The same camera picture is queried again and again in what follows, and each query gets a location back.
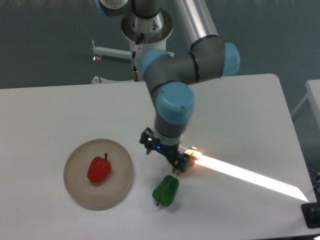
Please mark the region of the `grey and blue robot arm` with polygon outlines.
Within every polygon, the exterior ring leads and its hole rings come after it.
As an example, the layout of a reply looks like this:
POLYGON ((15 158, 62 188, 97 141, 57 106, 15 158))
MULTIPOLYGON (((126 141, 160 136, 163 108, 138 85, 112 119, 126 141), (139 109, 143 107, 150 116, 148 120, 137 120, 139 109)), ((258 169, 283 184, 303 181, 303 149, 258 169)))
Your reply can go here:
POLYGON ((163 155, 176 174, 185 173, 195 159, 179 151, 194 109, 190 85, 231 76, 240 67, 240 54, 233 43, 223 42, 203 0, 176 0, 189 52, 174 56, 166 49, 173 31, 171 16, 158 0, 97 0, 105 18, 122 16, 121 30, 130 41, 134 81, 146 83, 156 117, 140 143, 147 152, 163 155))

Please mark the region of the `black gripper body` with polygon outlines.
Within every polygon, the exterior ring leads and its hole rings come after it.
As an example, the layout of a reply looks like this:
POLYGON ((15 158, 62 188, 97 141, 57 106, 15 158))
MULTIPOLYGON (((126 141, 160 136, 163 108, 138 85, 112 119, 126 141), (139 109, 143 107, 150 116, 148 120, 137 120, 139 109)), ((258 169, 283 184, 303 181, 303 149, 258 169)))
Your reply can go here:
POLYGON ((181 154, 178 150, 179 142, 167 143, 165 140, 157 137, 149 127, 141 133, 139 143, 144 145, 147 155, 151 151, 156 151, 167 159, 168 156, 177 156, 179 158, 181 154))

